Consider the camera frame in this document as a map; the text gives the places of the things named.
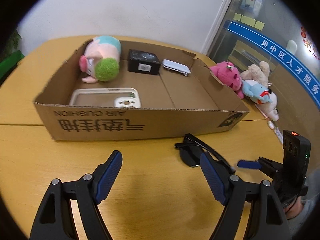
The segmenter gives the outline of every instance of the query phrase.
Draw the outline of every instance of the yellow table surface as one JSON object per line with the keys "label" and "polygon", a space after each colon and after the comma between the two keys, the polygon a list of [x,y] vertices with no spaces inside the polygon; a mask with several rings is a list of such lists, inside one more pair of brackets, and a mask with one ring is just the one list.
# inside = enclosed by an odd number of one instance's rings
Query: yellow table surface
{"label": "yellow table surface", "polygon": [[[94,36],[74,36],[46,41],[22,59],[19,62],[19,66],[0,88],[0,124],[42,125],[42,121],[33,106],[33,99],[41,92],[62,62],[68,59],[75,49]],[[157,41],[132,37],[115,37],[122,40],[147,42],[184,49]],[[203,54],[194,51],[190,52],[197,54],[197,57],[208,66],[215,64]],[[243,121],[264,119],[253,103],[245,101],[245,104],[250,113],[244,117]]]}
{"label": "yellow table surface", "polygon": [[[240,122],[232,130],[199,136],[231,165],[263,156],[281,162],[282,146],[265,120]],[[114,240],[208,239],[223,207],[199,167],[187,167],[173,145],[181,138],[106,142],[55,142],[44,126],[0,125],[0,191],[9,211],[30,234],[41,199],[54,178],[78,180],[104,163],[113,150],[123,166],[99,210]],[[260,182],[260,171],[237,171]],[[242,239],[249,204],[236,239]],[[86,239],[76,201],[72,208],[80,239]]]}

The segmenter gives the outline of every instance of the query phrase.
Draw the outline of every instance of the camera lens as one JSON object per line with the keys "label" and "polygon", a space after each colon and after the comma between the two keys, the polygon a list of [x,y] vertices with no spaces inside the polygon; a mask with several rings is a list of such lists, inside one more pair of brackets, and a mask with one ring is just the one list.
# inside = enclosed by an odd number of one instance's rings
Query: camera lens
{"label": "camera lens", "polygon": [[291,142],[289,142],[288,150],[290,153],[292,152],[292,143]]}
{"label": "camera lens", "polygon": [[293,148],[293,156],[294,156],[294,157],[297,157],[297,156],[298,156],[298,150],[297,150],[296,147]]}

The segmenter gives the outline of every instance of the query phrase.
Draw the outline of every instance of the yellow sticky note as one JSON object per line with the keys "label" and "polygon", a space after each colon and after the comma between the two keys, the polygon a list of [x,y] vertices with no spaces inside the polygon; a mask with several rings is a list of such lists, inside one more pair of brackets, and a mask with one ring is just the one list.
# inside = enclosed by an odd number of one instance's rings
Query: yellow sticky note
{"label": "yellow sticky note", "polygon": [[247,24],[247,25],[250,25],[250,26],[254,27],[254,24],[255,24],[256,20],[253,19],[253,18],[250,18],[250,17],[242,15],[241,16],[241,22],[244,23],[244,24]]}
{"label": "yellow sticky note", "polygon": [[236,13],[235,16],[233,17],[234,20],[240,21],[241,19],[241,14]]}
{"label": "yellow sticky note", "polygon": [[262,31],[262,29],[263,29],[263,27],[264,27],[264,23],[257,21],[257,22],[256,22],[256,25],[255,25],[254,27],[255,27],[256,29]]}

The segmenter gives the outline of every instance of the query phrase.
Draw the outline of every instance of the blue banner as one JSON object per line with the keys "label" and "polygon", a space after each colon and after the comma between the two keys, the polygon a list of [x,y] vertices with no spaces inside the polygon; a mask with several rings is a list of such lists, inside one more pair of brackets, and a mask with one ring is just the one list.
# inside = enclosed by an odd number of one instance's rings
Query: blue banner
{"label": "blue banner", "polygon": [[228,26],[228,31],[245,38],[277,59],[282,66],[285,67],[305,88],[320,109],[320,84],[317,78],[311,73],[310,70],[308,70],[307,67],[305,67],[289,51],[263,34],[251,30],[246,26],[236,22],[228,23],[230,23]]}

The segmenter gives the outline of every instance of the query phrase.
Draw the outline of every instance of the green container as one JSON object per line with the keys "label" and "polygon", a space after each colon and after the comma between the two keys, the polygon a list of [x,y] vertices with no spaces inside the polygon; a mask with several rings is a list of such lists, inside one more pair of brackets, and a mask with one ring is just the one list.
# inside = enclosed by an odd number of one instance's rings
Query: green container
{"label": "green container", "polygon": [[0,62],[0,84],[4,81],[6,73],[13,70],[17,63],[24,58],[20,50],[15,51],[9,57]]}

